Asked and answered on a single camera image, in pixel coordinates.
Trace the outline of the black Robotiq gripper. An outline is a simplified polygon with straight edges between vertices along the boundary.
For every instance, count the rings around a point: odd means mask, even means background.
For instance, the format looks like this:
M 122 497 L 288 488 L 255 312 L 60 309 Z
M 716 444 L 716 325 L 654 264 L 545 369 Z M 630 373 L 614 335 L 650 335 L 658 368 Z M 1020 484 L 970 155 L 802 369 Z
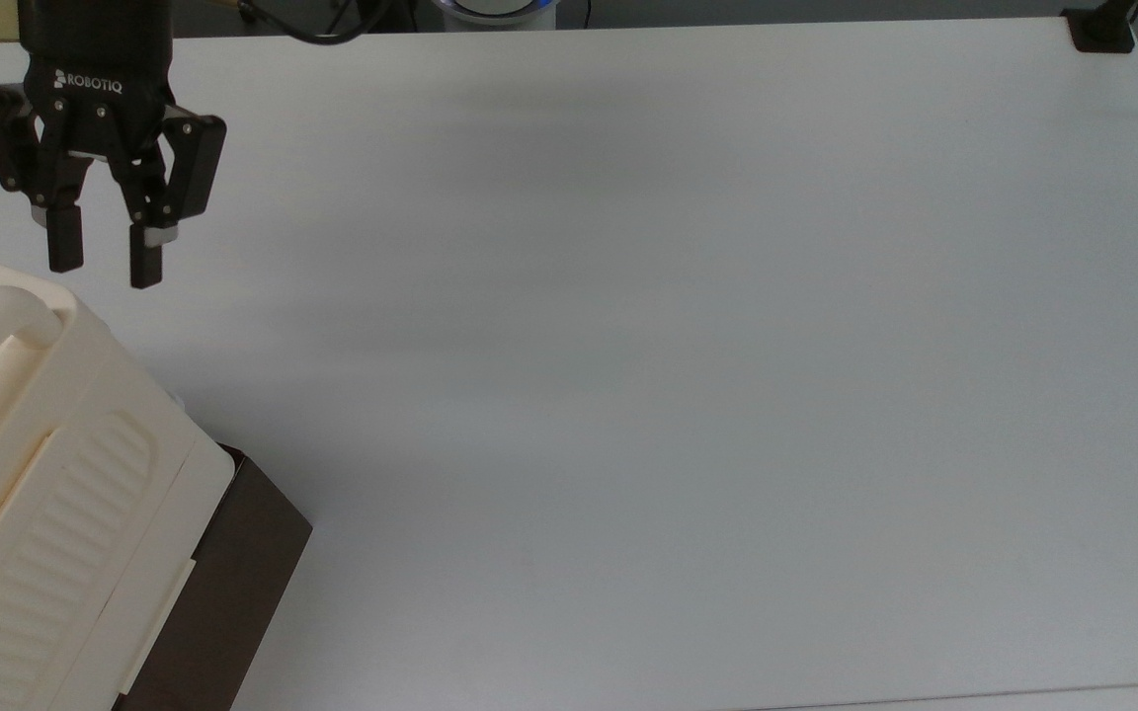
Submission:
M 203 214 L 226 138 L 217 116 L 175 104 L 168 1 L 22 1 L 24 89 L 0 84 L 0 187 L 28 200 L 52 272 L 83 266 L 79 198 L 86 159 L 107 156 L 94 126 L 110 110 L 113 179 L 129 216 L 129 282 L 163 278 L 181 221 Z

